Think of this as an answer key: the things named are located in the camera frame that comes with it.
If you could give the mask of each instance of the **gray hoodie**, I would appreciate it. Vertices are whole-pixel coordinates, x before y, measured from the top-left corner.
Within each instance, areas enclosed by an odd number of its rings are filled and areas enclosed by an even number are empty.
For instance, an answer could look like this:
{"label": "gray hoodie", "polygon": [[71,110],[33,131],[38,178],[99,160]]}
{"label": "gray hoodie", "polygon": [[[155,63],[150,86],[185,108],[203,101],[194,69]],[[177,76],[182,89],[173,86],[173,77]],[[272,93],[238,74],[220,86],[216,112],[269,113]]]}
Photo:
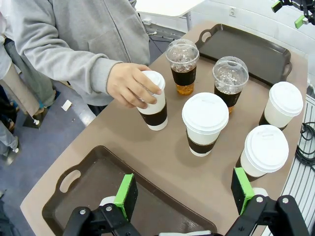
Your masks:
{"label": "gray hoodie", "polygon": [[88,104],[112,101],[106,84],[116,63],[150,62],[149,38],[128,0],[12,0],[11,10],[19,54],[70,81]]}

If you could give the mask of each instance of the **hand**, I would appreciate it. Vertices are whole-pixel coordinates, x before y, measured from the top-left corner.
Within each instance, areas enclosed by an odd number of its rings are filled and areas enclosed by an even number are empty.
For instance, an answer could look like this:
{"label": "hand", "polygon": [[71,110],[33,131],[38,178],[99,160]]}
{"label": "hand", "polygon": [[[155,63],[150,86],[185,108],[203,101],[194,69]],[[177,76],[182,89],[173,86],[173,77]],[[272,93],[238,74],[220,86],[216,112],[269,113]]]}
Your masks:
{"label": "hand", "polygon": [[108,94],[129,108],[146,109],[147,103],[155,104],[157,99],[150,95],[144,87],[155,94],[161,94],[162,91],[141,72],[144,70],[151,69],[145,65],[134,63],[114,65],[107,81]]}

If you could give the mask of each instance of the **coffee cup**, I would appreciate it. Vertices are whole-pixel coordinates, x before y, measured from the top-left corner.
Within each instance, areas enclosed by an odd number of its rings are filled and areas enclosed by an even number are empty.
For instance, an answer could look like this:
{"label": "coffee cup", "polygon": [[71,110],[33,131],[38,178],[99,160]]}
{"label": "coffee cup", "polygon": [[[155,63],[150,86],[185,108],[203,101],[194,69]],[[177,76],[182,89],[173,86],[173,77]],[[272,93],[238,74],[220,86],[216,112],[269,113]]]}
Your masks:
{"label": "coffee cup", "polygon": [[289,146],[283,132],[273,125],[261,125],[246,137],[241,166],[250,177],[259,178],[279,170],[288,155]]}
{"label": "coffee cup", "polygon": [[167,107],[165,99],[165,79],[163,76],[156,71],[142,71],[155,85],[157,85],[162,93],[160,95],[152,94],[157,99],[156,104],[148,104],[146,109],[138,108],[140,115],[146,122],[147,126],[154,131],[162,130],[166,127],[167,119]]}
{"label": "coffee cup", "polygon": [[228,122],[228,108],[217,95],[202,92],[185,103],[182,111],[190,151],[208,155]]}
{"label": "coffee cup", "polygon": [[231,113],[249,79],[248,69],[236,57],[223,57],[217,61],[212,73],[215,78],[215,94],[223,99]]}
{"label": "coffee cup", "polygon": [[269,91],[269,99],[259,125],[271,124],[284,130],[302,110],[303,98],[300,90],[289,82],[276,83]]}
{"label": "coffee cup", "polygon": [[194,89],[199,51],[197,46],[187,39],[177,39],[166,50],[176,90],[180,95],[190,95]]}

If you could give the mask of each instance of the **beige table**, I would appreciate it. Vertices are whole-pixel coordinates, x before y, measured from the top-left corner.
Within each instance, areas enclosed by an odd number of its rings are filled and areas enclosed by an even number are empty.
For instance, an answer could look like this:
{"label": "beige table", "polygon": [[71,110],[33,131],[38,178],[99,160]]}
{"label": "beige table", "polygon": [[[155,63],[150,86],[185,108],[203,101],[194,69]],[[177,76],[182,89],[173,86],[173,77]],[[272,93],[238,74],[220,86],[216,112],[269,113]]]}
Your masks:
{"label": "beige table", "polygon": [[[185,38],[197,41],[199,34],[213,25],[210,22],[199,25]],[[291,62],[293,70],[288,81],[295,84],[304,97],[307,62],[296,54],[292,54]],[[199,60],[193,94],[214,91],[213,65],[207,59]],[[62,153],[22,202],[22,212],[36,235],[53,235],[41,216],[42,208],[54,193],[60,175],[78,164],[97,145],[108,147],[166,193],[213,221],[219,233],[226,233],[235,221],[238,215],[230,190],[232,169],[243,150],[247,134],[257,126],[268,100],[269,88],[250,79],[212,153],[198,158],[189,150],[181,116],[182,107],[190,96],[177,94],[164,55],[151,65],[151,69],[166,79],[168,126],[159,132],[151,131],[136,109],[111,103]],[[302,116],[295,117],[284,130],[290,148],[285,166],[252,183],[265,188],[274,199],[280,195],[288,176]]]}

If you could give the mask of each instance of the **white lid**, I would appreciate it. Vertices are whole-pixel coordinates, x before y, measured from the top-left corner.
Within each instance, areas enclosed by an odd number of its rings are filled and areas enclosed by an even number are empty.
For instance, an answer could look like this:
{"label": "white lid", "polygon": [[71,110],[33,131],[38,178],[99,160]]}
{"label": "white lid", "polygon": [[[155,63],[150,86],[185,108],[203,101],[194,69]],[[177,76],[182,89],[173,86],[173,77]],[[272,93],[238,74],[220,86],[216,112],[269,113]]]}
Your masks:
{"label": "white lid", "polygon": [[153,70],[142,71],[155,85],[157,85],[161,90],[165,89],[165,79],[164,77]]}
{"label": "white lid", "polygon": [[285,164],[289,146],[283,132],[277,127],[260,125],[247,135],[245,153],[256,169],[271,173]]}
{"label": "white lid", "polygon": [[271,103],[281,113],[294,117],[303,109],[303,98],[300,90],[289,82],[279,82],[269,91]]}
{"label": "white lid", "polygon": [[219,96],[202,92],[185,103],[182,117],[185,125],[196,133],[214,134],[226,126],[228,108]]}

